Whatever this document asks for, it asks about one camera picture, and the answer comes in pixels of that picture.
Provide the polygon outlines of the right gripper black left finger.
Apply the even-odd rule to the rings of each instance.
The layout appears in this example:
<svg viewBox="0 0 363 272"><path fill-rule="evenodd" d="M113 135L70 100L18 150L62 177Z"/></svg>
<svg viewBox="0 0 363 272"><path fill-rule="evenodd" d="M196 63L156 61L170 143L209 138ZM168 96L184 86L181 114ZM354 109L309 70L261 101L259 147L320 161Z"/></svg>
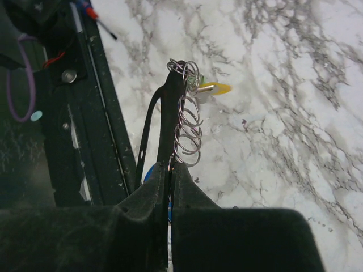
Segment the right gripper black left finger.
<svg viewBox="0 0 363 272"><path fill-rule="evenodd" d="M156 163L146 183L122 201L117 240L123 271L158 271L168 266L167 171Z"/></svg>

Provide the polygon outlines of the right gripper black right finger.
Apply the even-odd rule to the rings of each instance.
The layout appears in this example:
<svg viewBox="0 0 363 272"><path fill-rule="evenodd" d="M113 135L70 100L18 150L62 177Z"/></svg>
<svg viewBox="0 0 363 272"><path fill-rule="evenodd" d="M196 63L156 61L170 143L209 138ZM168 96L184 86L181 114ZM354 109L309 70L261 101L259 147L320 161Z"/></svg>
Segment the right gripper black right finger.
<svg viewBox="0 0 363 272"><path fill-rule="evenodd" d="M174 271L207 271L213 229L209 219L219 207L193 182L182 163L171 174L171 254Z"/></svg>

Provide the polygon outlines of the metal key holder plate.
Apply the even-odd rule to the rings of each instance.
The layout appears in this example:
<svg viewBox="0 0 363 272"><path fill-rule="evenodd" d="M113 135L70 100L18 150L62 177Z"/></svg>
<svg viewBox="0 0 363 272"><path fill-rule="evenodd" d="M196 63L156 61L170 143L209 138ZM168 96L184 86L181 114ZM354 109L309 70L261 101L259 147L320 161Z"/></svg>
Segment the metal key holder plate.
<svg viewBox="0 0 363 272"><path fill-rule="evenodd" d="M151 127L151 118L154 107L158 100L161 101L161 126L159 133L157 162L161 162L169 168L174 165L176 157L174 151L175 128L179 124L179 99L184 94L185 86L183 77L176 71L170 71L165 84L159 87L153 94L147 110L140 150L138 154L135 176L137 187L141 185L142 181L142 173Z"/></svg>

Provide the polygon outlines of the yellow key tag with key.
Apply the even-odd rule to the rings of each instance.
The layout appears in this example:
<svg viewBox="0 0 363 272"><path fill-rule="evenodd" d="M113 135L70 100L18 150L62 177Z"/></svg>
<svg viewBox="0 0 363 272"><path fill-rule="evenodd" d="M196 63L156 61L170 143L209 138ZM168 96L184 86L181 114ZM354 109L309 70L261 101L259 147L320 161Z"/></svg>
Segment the yellow key tag with key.
<svg viewBox="0 0 363 272"><path fill-rule="evenodd" d="M199 85L197 88L195 98L196 100L203 104L206 103L209 96L223 95L232 90L232 86L218 83L218 82L208 82Z"/></svg>

